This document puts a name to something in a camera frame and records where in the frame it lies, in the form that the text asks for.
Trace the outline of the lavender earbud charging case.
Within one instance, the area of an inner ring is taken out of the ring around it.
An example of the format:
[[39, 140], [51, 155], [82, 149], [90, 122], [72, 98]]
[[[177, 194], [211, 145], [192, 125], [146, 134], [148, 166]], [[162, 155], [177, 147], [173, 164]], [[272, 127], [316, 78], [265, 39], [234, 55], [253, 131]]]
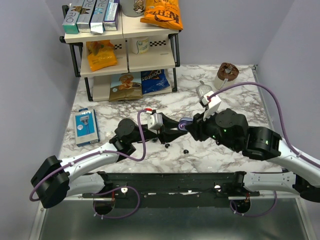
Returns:
[[190, 117], [182, 117], [178, 122], [178, 129], [181, 131], [187, 131], [186, 126], [192, 124], [193, 118]]

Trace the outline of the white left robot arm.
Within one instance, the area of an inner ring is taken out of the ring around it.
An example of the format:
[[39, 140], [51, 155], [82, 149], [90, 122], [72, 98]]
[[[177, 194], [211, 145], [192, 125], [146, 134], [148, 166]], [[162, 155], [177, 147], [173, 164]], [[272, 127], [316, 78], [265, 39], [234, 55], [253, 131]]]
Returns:
[[111, 185], [99, 174], [90, 174], [91, 171], [125, 159], [141, 162], [146, 158], [147, 141], [158, 139], [162, 144], [168, 144], [186, 135], [187, 131], [163, 113], [143, 109], [137, 114], [137, 122], [124, 118], [114, 133], [109, 142], [87, 153], [63, 159], [55, 155], [46, 158], [31, 178], [33, 189], [29, 200], [40, 201], [48, 209], [66, 197], [78, 194], [107, 197]]

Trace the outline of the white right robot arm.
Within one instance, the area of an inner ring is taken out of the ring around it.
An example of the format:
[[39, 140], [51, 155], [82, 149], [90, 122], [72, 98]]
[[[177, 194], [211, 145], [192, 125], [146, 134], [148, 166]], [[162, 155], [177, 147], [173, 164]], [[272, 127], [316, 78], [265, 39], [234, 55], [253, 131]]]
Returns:
[[230, 191], [241, 196], [245, 192], [261, 190], [282, 191], [301, 198], [320, 201], [320, 161], [297, 148], [267, 127], [249, 126], [246, 117], [231, 109], [215, 113], [204, 119], [202, 114], [181, 119], [178, 127], [188, 131], [196, 141], [212, 138], [252, 160], [267, 161], [287, 169], [287, 172], [248, 172], [243, 179], [230, 183]]

